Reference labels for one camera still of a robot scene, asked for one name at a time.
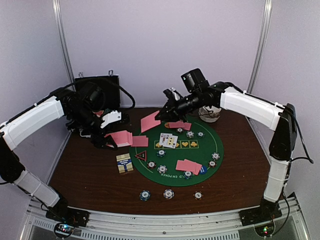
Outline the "red card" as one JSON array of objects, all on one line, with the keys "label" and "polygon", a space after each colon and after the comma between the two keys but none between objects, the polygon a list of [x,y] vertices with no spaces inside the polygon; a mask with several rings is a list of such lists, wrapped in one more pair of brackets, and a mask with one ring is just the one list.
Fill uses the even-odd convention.
[{"label": "red card", "polygon": [[197,163],[193,161],[177,160],[175,169],[177,171],[195,172]]},{"label": "red card", "polygon": [[202,164],[188,159],[184,159],[183,163],[187,171],[192,172],[195,175],[199,174]]},{"label": "red card", "polygon": [[192,123],[177,121],[177,122],[169,122],[168,123],[170,129],[178,129],[181,128],[183,130],[189,131],[191,129]]},{"label": "red card", "polygon": [[131,146],[132,147],[148,147],[149,138],[145,135],[133,136]]}]

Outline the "red playing card deck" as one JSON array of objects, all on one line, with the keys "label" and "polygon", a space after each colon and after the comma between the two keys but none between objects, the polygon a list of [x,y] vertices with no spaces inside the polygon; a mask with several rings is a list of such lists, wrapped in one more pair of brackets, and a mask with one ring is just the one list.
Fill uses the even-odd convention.
[{"label": "red playing card deck", "polygon": [[104,137],[111,136],[118,147],[131,146],[133,144],[133,134],[127,130],[112,132]]}]

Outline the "blue tan chip stack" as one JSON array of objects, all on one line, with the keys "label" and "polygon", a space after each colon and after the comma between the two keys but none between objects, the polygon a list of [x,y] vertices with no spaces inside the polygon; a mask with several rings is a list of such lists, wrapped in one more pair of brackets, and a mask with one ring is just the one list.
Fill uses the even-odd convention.
[{"label": "blue tan chip stack", "polygon": [[172,199],[175,196],[175,193],[172,189],[165,189],[163,192],[163,197],[167,200]]}]

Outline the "green blue chip stack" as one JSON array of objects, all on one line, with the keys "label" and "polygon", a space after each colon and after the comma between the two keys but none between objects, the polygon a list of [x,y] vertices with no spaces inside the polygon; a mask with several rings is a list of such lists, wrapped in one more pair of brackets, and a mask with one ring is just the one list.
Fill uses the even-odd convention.
[{"label": "green blue chip stack", "polygon": [[141,201],[146,202],[150,199],[151,193],[148,190],[143,190],[140,192],[139,198]]}]

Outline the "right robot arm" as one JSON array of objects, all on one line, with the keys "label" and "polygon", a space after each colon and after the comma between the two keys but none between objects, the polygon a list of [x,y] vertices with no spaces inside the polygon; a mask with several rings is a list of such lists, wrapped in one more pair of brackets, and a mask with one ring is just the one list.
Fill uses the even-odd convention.
[{"label": "right robot arm", "polygon": [[156,120],[176,122],[185,120],[188,113],[202,107],[216,107],[253,119],[274,132],[269,145],[267,185],[256,210],[259,220],[268,220],[276,212],[290,174],[297,137],[302,136],[295,107],[290,103],[282,105],[251,95],[231,82],[209,84],[199,68],[183,74],[181,79],[190,94],[182,97],[174,94],[173,90],[164,90],[167,102],[156,115]]}]

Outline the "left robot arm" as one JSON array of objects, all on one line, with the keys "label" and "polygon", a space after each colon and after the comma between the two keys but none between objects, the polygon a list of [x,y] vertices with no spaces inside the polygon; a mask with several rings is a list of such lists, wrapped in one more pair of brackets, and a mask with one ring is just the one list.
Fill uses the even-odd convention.
[{"label": "left robot arm", "polygon": [[108,136],[109,126],[120,122],[125,113],[111,110],[97,116],[105,104],[97,107],[105,93],[95,84],[84,79],[84,91],[71,90],[71,84],[52,91],[39,102],[0,125],[0,177],[2,184],[13,184],[40,201],[61,222],[72,218],[67,200],[40,178],[31,173],[14,150],[34,133],[55,120],[66,117],[72,124],[89,131],[92,144],[98,149],[117,150],[115,140]]}]

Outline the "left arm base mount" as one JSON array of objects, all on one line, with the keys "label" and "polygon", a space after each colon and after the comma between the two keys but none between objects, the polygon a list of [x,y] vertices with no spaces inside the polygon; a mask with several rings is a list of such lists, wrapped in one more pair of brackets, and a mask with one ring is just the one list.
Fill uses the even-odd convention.
[{"label": "left arm base mount", "polygon": [[45,214],[45,217],[77,228],[87,226],[90,213],[86,210],[68,207],[64,215],[58,215],[53,213],[52,210],[48,210]]}]

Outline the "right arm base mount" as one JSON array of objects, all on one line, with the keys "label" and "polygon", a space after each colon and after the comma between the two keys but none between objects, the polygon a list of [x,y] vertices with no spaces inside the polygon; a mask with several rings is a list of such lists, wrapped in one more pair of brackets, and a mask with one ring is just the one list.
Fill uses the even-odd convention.
[{"label": "right arm base mount", "polygon": [[260,207],[245,209],[239,212],[240,221],[243,227],[268,222],[275,218],[279,218],[282,215],[280,210],[275,210],[271,213],[263,213]]}]

